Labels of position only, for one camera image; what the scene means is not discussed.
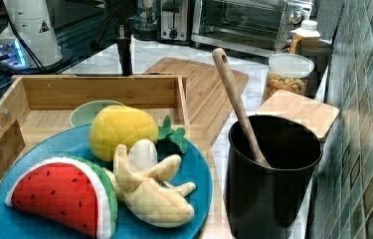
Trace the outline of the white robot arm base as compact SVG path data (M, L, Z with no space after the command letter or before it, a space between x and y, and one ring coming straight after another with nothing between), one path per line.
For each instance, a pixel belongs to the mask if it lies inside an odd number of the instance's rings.
M57 66L63 59L46 0L3 0L8 25L0 34L0 64L14 71Z

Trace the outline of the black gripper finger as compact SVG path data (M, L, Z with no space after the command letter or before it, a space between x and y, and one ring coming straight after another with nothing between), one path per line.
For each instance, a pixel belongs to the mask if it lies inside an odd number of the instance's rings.
M117 25L116 45L119 55L119 62L121 65L121 72L124 76L130 76L132 74L130 44L131 33L129 32L128 24L119 23Z

